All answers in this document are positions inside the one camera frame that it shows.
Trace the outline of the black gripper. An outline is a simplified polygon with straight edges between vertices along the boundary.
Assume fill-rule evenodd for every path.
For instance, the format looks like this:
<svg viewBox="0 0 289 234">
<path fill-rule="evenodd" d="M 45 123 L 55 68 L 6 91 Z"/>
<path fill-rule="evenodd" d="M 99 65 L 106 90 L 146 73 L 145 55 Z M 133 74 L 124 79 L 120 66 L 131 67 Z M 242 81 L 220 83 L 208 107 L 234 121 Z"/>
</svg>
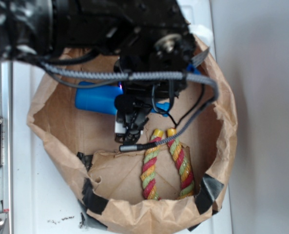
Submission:
<svg viewBox="0 0 289 234">
<path fill-rule="evenodd" d="M 196 49 L 193 34 L 142 37 L 131 34 L 114 40 L 120 58 L 116 71 L 128 74 L 123 94 L 115 98 L 115 142 L 136 144 L 153 111 L 167 115 L 174 99 L 187 86 L 184 73 Z"/>
</svg>

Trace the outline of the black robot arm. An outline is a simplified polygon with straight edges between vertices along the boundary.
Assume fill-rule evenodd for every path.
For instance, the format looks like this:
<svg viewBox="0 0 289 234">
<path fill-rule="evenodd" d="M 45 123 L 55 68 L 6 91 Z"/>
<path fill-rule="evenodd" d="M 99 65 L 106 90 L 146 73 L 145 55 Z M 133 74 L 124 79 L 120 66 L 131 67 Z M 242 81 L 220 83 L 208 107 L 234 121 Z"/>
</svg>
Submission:
<svg viewBox="0 0 289 234">
<path fill-rule="evenodd" d="M 125 145 L 139 140 L 156 100 L 186 88 L 195 49 L 175 0 L 0 0 L 0 61 L 120 82 Z"/>
</svg>

